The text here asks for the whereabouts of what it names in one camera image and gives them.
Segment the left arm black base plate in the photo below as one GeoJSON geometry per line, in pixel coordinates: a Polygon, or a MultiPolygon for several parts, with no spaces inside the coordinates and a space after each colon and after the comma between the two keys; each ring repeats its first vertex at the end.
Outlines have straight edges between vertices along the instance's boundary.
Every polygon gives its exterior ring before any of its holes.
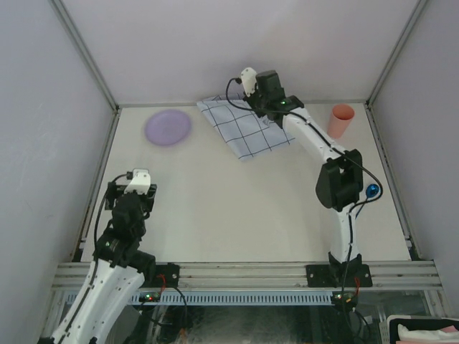
{"type": "Polygon", "coordinates": [[[143,287],[177,287],[179,285],[180,266],[173,263],[157,264],[147,271],[143,287]]]}

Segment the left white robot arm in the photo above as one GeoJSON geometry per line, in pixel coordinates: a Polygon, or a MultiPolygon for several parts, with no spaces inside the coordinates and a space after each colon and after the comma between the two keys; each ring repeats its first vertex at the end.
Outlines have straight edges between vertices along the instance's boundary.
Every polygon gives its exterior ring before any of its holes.
{"type": "Polygon", "coordinates": [[[62,322],[40,343],[104,343],[134,292],[156,281],[155,256],[139,249],[156,190],[155,184],[108,184],[103,205],[111,218],[95,243],[88,274],[62,322]]]}

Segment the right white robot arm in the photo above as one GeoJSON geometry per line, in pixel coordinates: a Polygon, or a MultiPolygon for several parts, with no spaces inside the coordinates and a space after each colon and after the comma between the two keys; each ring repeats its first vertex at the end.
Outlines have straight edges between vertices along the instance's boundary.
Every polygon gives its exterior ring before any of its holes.
{"type": "Polygon", "coordinates": [[[247,67],[239,83],[244,101],[258,117],[267,117],[321,163],[316,196],[330,210],[335,230],[328,253],[325,280],[345,287],[361,269],[356,244],[356,205],[363,189],[362,157],[357,149],[346,150],[322,130],[296,96],[286,96],[276,71],[256,72],[247,67]]]}

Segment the blue checkered cloth placemat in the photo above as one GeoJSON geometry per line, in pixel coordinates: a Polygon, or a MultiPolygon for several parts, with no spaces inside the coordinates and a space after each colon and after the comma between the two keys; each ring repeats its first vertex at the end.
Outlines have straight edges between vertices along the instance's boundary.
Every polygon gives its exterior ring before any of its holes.
{"type": "Polygon", "coordinates": [[[197,107],[240,161],[289,146],[294,137],[266,116],[259,118],[240,94],[209,97],[197,107]]]}

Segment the pink plastic cup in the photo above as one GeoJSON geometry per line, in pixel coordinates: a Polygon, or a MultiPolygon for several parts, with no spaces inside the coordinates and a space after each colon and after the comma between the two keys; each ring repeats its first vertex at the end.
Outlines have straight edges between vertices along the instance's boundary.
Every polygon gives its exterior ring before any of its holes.
{"type": "Polygon", "coordinates": [[[328,122],[328,135],[335,139],[340,138],[348,128],[354,116],[354,109],[350,105],[334,105],[328,122]]]}

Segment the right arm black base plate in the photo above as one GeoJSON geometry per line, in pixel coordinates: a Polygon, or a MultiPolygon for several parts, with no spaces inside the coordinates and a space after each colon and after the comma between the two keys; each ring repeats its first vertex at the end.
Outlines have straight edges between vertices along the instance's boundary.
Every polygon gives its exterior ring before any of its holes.
{"type": "Polygon", "coordinates": [[[372,287],[373,281],[369,266],[361,264],[358,267],[347,266],[346,264],[333,268],[329,264],[308,264],[306,265],[306,278],[309,287],[372,287]]]}

